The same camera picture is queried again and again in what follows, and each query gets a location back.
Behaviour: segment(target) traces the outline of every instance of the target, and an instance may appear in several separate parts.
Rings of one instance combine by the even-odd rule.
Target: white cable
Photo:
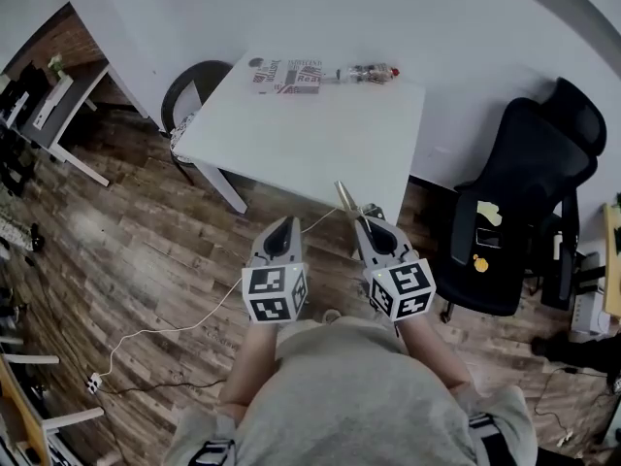
[[[330,211],[329,213],[327,213],[326,215],[320,217],[314,224],[312,224],[311,226],[309,226],[307,229],[305,229],[302,233],[306,233],[307,231],[311,231],[317,224],[319,224],[323,219],[325,219],[327,216],[329,216],[331,213],[333,213],[336,210],[333,209],[332,211]],[[142,333],[175,333],[177,331],[186,331],[186,330],[193,330],[194,328],[198,328],[201,324],[203,324],[211,315],[213,315],[213,313],[215,313],[222,304],[224,304],[224,301],[227,299],[227,297],[233,292],[233,290],[235,289],[235,287],[240,283],[242,279],[239,278],[235,284],[233,286],[231,286],[231,289],[226,292],[226,295],[224,295],[224,297],[222,297],[222,300],[220,300],[220,303],[215,306],[213,308],[213,310],[208,313],[205,317],[203,317],[200,321],[198,321],[196,324],[193,324],[192,326],[186,326],[184,328],[166,328],[166,329],[162,329],[162,330],[140,330],[137,331],[136,333],[132,334],[132,335],[125,335],[124,337],[122,337],[119,341],[118,344],[116,344],[116,347],[113,349],[112,352],[110,352],[110,365],[108,367],[108,371],[106,373],[102,373],[101,375],[99,375],[99,378],[103,378],[103,377],[107,377],[114,368],[114,364],[113,364],[113,356],[114,353],[118,350],[118,348],[120,347],[120,345],[125,341],[125,340],[129,340],[130,338],[134,338],[137,337],[138,335],[142,334]]]
[[[302,233],[306,233],[307,231],[311,231],[317,224],[319,224],[323,219],[325,219],[327,216],[329,216],[331,213],[333,213],[337,208],[335,207],[332,211],[330,211],[327,214],[324,214],[322,217],[320,217],[314,224],[312,224],[311,226],[309,226],[307,229],[303,230]]]
[[[213,308],[213,310],[207,314],[205,317],[203,317],[200,321],[198,321],[196,324],[192,325],[192,326],[186,326],[185,328],[167,328],[167,329],[163,329],[163,330],[140,330],[137,331],[136,333],[134,333],[133,335],[125,335],[123,338],[121,338],[118,341],[118,344],[116,344],[116,347],[113,349],[112,352],[110,352],[110,367],[108,369],[108,371],[106,373],[103,373],[101,375],[99,375],[100,378],[102,377],[106,377],[108,376],[112,371],[113,371],[113,355],[114,353],[118,350],[118,348],[120,347],[120,345],[125,341],[128,340],[130,338],[134,338],[138,335],[140,335],[141,333],[174,333],[176,331],[186,331],[186,330],[193,330],[194,328],[198,328],[201,324],[203,324],[213,313],[215,313],[218,308],[224,304],[224,301],[226,300],[226,298],[231,294],[231,292],[235,289],[235,287],[239,284],[239,282],[242,279],[239,278],[235,284],[233,286],[231,286],[231,289],[226,292],[226,295],[224,295],[224,297],[222,297],[222,300],[220,300],[220,303],[215,306],[215,308]]]

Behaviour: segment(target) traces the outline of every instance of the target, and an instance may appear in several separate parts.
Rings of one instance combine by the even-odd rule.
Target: person's right arm
[[[410,357],[432,370],[449,391],[455,392],[473,384],[473,377],[464,361],[441,338],[425,315],[398,321],[397,328]]]

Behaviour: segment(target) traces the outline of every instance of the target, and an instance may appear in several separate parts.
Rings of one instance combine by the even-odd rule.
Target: black office chair
[[[604,146],[602,115],[566,80],[558,80],[543,104],[527,98],[508,104],[480,176],[455,188],[459,195],[434,268],[438,294],[448,301],[442,321],[450,320],[454,304],[494,316],[515,314],[533,226],[561,201],[567,254],[559,266],[562,278],[550,282],[567,289],[578,233],[575,190],[595,173]],[[499,207],[498,226],[477,211],[479,201]]]
[[[171,139],[171,159],[177,169],[179,169],[183,174],[187,182],[192,185],[194,185],[194,182],[183,170],[183,166],[189,167],[193,164],[189,159],[176,155],[174,153],[174,149],[175,145],[180,140],[185,127],[187,127],[193,119],[193,115],[189,113],[190,116],[187,116],[182,122],[180,122],[179,126],[176,126],[173,116],[175,106],[177,105],[177,101],[179,100],[181,94],[192,84],[196,87],[201,105],[205,104],[207,99],[217,88],[220,82],[224,80],[232,68],[233,66],[231,64],[227,64],[226,62],[221,62],[219,60],[206,60],[204,62],[199,62],[198,64],[195,64],[183,71],[179,77],[173,81],[173,84],[171,84],[171,87],[168,88],[166,95],[164,95],[161,115],[166,135]]]

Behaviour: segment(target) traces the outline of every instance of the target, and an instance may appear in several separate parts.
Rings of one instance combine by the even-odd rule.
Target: gray desk
[[[43,127],[37,129],[33,122],[46,103],[47,95],[39,102],[30,118],[19,130],[21,136],[36,142],[61,162],[69,162],[76,166],[103,186],[108,186],[109,181],[61,147],[60,140],[82,104],[89,102],[88,95],[90,92],[106,76],[109,70],[110,65],[105,60],[67,69],[65,72],[73,78],[74,82],[60,102],[58,102],[58,105],[54,107]]]

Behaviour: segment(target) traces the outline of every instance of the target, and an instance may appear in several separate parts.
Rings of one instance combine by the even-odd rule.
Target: power plug
[[[101,380],[99,373],[93,373],[88,379],[88,382],[86,382],[86,388],[88,388],[88,391],[94,395],[97,393],[97,390],[101,388],[102,383],[103,381]]]

